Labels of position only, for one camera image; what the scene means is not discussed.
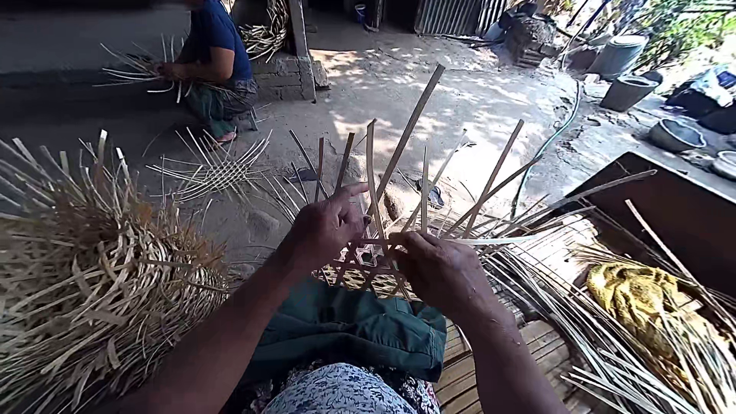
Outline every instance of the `foot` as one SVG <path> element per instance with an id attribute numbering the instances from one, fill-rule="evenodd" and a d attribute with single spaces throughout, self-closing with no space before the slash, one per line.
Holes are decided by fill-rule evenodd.
<path id="1" fill-rule="evenodd" d="M 220 144 L 226 144 L 227 142 L 230 142 L 233 139 L 235 139 L 235 137 L 236 137 L 236 133 L 235 131 L 233 131 L 231 133 L 226 133 L 223 136 L 217 138 L 217 142 Z"/>

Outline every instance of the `hand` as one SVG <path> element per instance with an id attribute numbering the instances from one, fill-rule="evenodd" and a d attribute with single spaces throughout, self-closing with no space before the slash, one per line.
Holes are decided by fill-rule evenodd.
<path id="1" fill-rule="evenodd" d="M 182 63 L 159 63 L 155 71 L 167 80 L 185 80 L 187 78 L 186 66 Z"/>
<path id="2" fill-rule="evenodd" d="M 350 240 L 359 239 L 368 225 L 350 202 L 354 195 L 368 191 L 367 183 L 338 189 L 332 197 L 306 205 L 272 256 L 274 263 L 304 276 L 335 259 Z"/>
<path id="3" fill-rule="evenodd" d="M 469 317 L 492 315 L 515 326 L 513 316 L 498 302 L 472 248 L 416 231 L 392 233 L 392 244 L 408 253 L 394 254 L 414 292 L 428 305 L 462 323 Z"/>

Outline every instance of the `forearm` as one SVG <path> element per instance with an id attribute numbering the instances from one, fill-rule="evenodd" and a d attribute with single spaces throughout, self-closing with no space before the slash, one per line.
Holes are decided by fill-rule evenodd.
<path id="1" fill-rule="evenodd" d="M 232 70 L 228 72 L 215 63 L 185 63 L 184 68 L 187 79 L 199 79 L 214 83 L 225 83 L 232 74 Z"/>
<path id="2" fill-rule="evenodd" d="M 461 320 L 460 327 L 475 351 L 478 395 L 485 412 L 568 413 L 529 354 L 508 310 L 494 309 Z"/>
<path id="3" fill-rule="evenodd" d="M 245 372 L 266 325 L 288 296 L 287 281 L 294 278 L 291 273 L 267 262 L 184 337 L 161 372 L 125 408 L 131 413 L 217 413 Z"/>

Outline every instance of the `green sarong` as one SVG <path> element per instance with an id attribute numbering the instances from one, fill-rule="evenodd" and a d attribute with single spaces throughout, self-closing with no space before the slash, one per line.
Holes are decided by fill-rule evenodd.
<path id="1" fill-rule="evenodd" d="M 293 289 L 271 319 L 241 382 L 271 379 L 315 359 L 393 367 L 436 382 L 446 337 L 445 318 L 424 303 L 311 280 Z"/>
<path id="2" fill-rule="evenodd" d="M 237 116 L 253 107 L 257 93 L 258 86 L 253 79 L 239 80 L 223 89 L 194 83 L 186 101 L 212 136 L 219 138 L 236 129 Z"/>

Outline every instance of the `blue shirt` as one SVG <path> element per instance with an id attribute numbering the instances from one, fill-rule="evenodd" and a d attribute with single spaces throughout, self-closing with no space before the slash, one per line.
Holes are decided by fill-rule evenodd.
<path id="1" fill-rule="evenodd" d="M 219 0 L 205 0 L 201 8 L 191 12 L 189 40 L 196 59 L 204 64 L 212 61 L 211 47 L 222 47 L 235 52 L 231 80 L 248 80 L 252 77 L 250 60 L 235 24 Z"/>

